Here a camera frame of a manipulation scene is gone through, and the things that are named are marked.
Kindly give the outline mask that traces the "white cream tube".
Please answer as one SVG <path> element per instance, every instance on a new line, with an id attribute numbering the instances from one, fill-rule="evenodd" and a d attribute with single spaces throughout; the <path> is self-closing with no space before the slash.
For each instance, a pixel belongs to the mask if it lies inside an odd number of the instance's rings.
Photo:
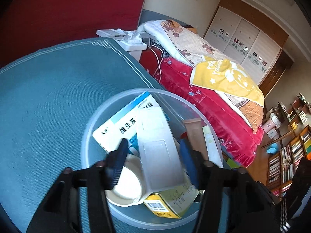
<path id="1" fill-rule="evenodd" d="M 217 144 L 213 137 L 210 127 L 204 126 L 202 130 L 206 141 L 208 159 L 215 165 L 217 165 L 219 168 L 223 168 L 222 157 L 219 154 L 219 150 L 217 148 Z"/>

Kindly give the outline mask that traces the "white rectangular bottle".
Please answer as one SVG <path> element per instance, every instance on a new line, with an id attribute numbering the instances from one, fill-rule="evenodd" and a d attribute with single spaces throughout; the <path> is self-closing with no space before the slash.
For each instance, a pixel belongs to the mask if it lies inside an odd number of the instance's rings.
<path id="1" fill-rule="evenodd" d="M 136 135 L 142 170 L 151 192 L 184 184 L 184 170 L 161 107 L 137 110 Z"/>

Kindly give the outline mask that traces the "white round jar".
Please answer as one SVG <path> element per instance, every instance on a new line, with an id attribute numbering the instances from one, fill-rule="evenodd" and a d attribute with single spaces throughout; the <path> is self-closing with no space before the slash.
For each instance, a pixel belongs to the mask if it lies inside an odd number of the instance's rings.
<path id="1" fill-rule="evenodd" d="M 106 190 L 107 200 L 119 207 L 140 205 L 151 194 L 147 187 L 141 160 L 128 154 L 118 184 L 112 190 Z"/>

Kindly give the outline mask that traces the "blue white medicine box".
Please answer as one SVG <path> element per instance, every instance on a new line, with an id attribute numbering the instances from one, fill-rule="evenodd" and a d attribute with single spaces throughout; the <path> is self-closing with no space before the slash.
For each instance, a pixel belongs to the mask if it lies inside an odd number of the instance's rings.
<path id="1" fill-rule="evenodd" d="M 128 140 L 129 154 L 139 157 L 138 138 L 136 135 L 136 112 L 144 108 L 161 107 L 161 96 L 159 92 L 144 91 L 141 94 L 123 92 L 109 104 L 101 106 L 102 114 L 110 111 L 113 107 L 122 107 L 105 123 L 93 131 L 92 137 L 105 150 L 106 153 L 118 148 L 122 138 Z"/>

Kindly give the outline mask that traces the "beige cosmetic tube silver cap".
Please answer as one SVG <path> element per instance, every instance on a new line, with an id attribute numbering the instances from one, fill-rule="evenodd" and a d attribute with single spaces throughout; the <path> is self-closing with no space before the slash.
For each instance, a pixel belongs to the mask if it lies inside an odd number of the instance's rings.
<path id="1" fill-rule="evenodd" d="M 187 138 L 192 146 L 192 149 L 202 154 L 205 161 L 209 160 L 206 141 L 202 129 L 200 118 L 186 119 L 183 121 L 186 128 Z"/>

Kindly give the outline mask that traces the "yellow ointment box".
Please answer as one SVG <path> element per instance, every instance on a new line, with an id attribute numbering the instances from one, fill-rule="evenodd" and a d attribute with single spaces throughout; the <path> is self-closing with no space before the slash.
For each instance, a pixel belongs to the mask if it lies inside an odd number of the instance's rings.
<path id="1" fill-rule="evenodd" d="M 180 219 L 197 198 L 199 191 L 191 184 L 184 172 L 184 184 L 150 194 L 145 200 L 146 207 L 156 216 Z"/>

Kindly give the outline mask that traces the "clear plastic bowl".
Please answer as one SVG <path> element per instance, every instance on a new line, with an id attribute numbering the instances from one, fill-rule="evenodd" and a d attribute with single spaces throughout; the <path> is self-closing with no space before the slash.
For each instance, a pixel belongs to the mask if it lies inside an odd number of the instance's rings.
<path id="1" fill-rule="evenodd" d="M 137 88 L 100 98 L 82 138 L 81 163 L 89 168 L 122 139 L 128 141 L 129 154 L 118 185 L 106 193 L 122 232 L 192 231 L 202 192 L 191 185 L 179 149 L 191 131 L 190 121 L 204 134 L 204 155 L 222 167 L 212 125 L 180 96 Z"/>

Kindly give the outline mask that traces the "light blue plastic stool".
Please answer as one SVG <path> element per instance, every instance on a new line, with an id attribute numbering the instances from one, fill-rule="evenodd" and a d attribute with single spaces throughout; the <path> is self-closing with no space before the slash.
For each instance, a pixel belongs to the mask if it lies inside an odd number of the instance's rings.
<path id="1" fill-rule="evenodd" d="M 267 147 L 266 152 L 269 155 L 275 155 L 279 151 L 279 145 L 277 143 L 273 143 Z"/>

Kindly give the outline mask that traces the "red bed sheet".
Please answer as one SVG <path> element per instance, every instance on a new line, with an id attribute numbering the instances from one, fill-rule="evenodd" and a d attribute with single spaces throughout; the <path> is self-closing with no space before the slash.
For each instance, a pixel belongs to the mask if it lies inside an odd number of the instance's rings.
<path id="1" fill-rule="evenodd" d="M 156 47 L 144 50 L 139 62 L 166 90 L 186 99 L 203 113 L 233 160 L 244 167 L 252 164 L 264 135 L 261 106 L 248 102 L 241 108 L 246 116 L 238 114 L 215 91 L 192 86 L 192 68 L 172 57 L 164 58 Z"/>

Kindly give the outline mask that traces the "pink white storage box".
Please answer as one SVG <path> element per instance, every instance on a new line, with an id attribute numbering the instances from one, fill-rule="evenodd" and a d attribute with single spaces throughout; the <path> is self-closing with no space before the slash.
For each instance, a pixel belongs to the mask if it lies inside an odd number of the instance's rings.
<path id="1" fill-rule="evenodd" d="M 278 133 L 277 129 L 281 126 L 281 121 L 276 114 L 271 113 L 268 120 L 263 124 L 264 132 L 268 135 L 270 139 L 275 138 Z"/>

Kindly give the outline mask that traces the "wooden bookshelf with books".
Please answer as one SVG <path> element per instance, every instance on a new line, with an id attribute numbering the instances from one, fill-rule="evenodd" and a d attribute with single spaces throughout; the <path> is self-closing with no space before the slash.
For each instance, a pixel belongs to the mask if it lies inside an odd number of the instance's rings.
<path id="1" fill-rule="evenodd" d="M 273 143 L 279 145 L 275 155 L 268 154 L 266 186 L 277 198 L 282 199 L 292 183 L 300 160 L 310 160 L 310 102 L 300 93 L 288 108 L 279 102 L 269 111 L 267 120 L 271 113 L 277 115 L 281 126 L 277 129 L 278 135 L 263 145 L 266 150 Z"/>

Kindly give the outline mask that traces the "yellow cartoon blanket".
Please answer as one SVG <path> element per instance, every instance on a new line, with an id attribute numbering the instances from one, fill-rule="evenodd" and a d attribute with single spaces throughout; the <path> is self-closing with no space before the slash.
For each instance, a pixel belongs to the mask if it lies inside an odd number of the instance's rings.
<path id="1" fill-rule="evenodd" d="M 190 84 L 245 98 L 264 106 L 264 96 L 257 84 L 236 62 L 203 56 L 191 72 Z"/>

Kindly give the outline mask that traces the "teal woven table mat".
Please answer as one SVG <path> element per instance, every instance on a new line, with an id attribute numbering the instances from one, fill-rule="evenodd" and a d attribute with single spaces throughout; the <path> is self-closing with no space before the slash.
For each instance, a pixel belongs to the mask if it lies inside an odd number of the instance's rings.
<path id="1" fill-rule="evenodd" d="M 1 69 L 1 207 L 21 232 L 66 167 L 105 157 L 93 132 L 144 91 L 176 139 L 194 104 L 165 91 L 116 41 L 89 38 L 24 56 Z"/>

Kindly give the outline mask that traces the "white bedside table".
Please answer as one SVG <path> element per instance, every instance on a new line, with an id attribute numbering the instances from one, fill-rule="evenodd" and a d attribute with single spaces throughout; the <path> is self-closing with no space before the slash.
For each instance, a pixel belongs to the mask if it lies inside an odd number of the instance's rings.
<path id="1" fill-rule="evenodd" d="M 99 37 L 109 37 L 114 39 L 125 51 L 127 51 L 138 62 L 143 50 L 147 49 L 147 44 L 143 43 L 141 34 L 134 31 L 125 31 L 122 29 L 97 30 Z"/>

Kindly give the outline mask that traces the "floral white quilt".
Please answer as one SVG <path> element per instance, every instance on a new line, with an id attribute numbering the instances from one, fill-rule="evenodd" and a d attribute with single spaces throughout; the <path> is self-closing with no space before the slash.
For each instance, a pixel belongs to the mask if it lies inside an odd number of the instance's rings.
<path id="1" fill-rule="evenodd" d="M 139 33 L 148 33 L 155 37 L 162 47 L 177 61 L 195 67 L 204 62 L 206 57 L 217 61 L 229 60 L 234 68 L 239 64 L 205 39 L 181 26 L 173 20 L 148 21 L 138 27 Z"/>

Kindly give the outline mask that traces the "crumpled white tissue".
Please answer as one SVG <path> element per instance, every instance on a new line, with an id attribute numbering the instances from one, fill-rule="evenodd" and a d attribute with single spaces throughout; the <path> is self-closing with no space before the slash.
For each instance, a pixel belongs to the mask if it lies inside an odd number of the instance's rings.
<path id="1" fill-rule="evenodd" d="M 122 30 L 118 28 L 116 32 L 120 35 L 119 40 L 128 44 L 141 44 L 141 34 L 137 30 Z"/>

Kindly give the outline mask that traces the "white wardrobe doors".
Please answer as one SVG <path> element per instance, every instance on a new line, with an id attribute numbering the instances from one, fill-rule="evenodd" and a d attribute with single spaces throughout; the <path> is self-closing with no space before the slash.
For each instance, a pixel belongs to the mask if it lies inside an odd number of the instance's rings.
<path id="1" fill-rule="evenodd" d="M 258 85 L 281 51 L 263 31 L 223 7 L 217 9 L 204 39 L 237 61 Z"/>

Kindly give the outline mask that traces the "red upholstered headboard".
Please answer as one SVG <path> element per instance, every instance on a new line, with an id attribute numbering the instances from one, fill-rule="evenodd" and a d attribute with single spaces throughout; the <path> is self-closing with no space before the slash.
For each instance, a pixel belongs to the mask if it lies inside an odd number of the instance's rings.
<path id="1" fill-rule="evenodd" d="M 1 15 L 1 66 L 98 29 L 133 30 L 144 0 L 12 0 Z"/>

